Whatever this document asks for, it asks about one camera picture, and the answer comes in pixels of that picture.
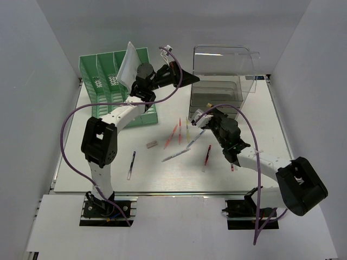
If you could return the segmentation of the clear acrylic drawer cabinet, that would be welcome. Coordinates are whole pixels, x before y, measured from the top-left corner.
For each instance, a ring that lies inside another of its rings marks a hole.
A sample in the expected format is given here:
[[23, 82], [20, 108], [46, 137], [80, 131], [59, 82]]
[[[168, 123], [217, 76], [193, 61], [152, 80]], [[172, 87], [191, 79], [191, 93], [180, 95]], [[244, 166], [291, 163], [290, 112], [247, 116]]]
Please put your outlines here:
[[200, 44], [194, 47], [189, 119], [207, 104], [229, 104], [238, 109], [256, 91], [260, 53], [243, 46]]

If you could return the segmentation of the clear plastic document folder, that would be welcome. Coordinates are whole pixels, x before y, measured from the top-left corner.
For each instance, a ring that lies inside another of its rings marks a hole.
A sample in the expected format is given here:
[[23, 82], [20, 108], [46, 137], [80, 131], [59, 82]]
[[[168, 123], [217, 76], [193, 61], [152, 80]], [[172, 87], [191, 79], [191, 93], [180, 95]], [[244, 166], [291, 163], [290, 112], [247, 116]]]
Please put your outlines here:
[[140, 64], [138, 53], [133, 44], [129, 42], [116, 77], [116, 80], [125, 86], [128, 91], [131, 90], [133, 83], [136, 81], [137, 68]]

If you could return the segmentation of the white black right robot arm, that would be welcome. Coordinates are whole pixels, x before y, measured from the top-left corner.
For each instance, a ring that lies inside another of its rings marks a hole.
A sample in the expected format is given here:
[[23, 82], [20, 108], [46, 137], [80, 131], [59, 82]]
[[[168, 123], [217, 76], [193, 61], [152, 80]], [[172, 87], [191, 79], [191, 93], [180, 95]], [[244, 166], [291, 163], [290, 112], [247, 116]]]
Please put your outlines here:
[[245, 210], [251, 216], [267, 208], [286, 208], [303, 216], [328, 196], [328, 190], [304, 157], [294, 160], [260, 152], [241, 139], [236, 120], [213, 108], [207, 124], [222, 147], [226, 160], [238, 167], [258, 171], [278, 183], [276, 187], [256, 187], [245, 196]]

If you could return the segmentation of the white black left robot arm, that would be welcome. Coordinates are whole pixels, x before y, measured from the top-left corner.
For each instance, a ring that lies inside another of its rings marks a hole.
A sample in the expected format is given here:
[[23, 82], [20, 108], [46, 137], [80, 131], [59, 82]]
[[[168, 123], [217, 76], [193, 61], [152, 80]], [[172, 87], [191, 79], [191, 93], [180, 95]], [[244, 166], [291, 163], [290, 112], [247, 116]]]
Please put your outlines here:
[[88, 119], [81, 145], [94, 181], [88, 200], [96, 205], [102, 216], [109, 216], [114, 211], [110, 164], [117, 155], [119, 132], [151, 107], [147, 103], [155, 100], [155, 89], [168, 85], [184, 87], [199, 80], [185, 70], [180, 71], [175, 61], [163, 65], [158, 71], [154, 71], [149, 63], [142, 63], [137, 68], [136, 80], [125, 104], [100, 118]]

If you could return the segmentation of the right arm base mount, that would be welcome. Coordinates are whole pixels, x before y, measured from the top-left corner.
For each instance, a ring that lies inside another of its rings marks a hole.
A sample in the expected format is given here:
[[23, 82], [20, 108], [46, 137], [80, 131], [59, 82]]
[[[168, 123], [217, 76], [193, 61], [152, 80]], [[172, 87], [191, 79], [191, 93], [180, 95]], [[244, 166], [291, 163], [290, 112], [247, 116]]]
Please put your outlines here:
[[[222, 210], [222, 214], [227, 217], [228, 230], [254, 230], [256, 221], [256, 203], [252, 199], [252, 195], [257, 191], [253, 188], [243, 196], [243, 199], [226, 200], [226, 207]], [[260, 209], [259, 227], [264, 224], [265, 220], [271, 215], [272, 208]], [[275, 221], [277, 212], [272, 215], [271, 220], [264, 229], [279, 229], [278, 220]]]

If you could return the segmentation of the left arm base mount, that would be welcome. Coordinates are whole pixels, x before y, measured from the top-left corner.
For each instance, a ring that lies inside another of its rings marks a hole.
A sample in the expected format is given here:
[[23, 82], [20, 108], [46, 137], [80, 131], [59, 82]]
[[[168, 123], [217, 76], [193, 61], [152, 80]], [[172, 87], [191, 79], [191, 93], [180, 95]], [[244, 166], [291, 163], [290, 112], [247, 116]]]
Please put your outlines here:
[[85, 194], [79, 226], [85, 227], [129, 227], [132, 225], [135, 215], [137, 203], [134, 200], [115, 200], [114, 195], [110, 197], [123, 211], [128, 220], [124, 218], [121, 211], [107, 201], [95, 198], [89, 191]]

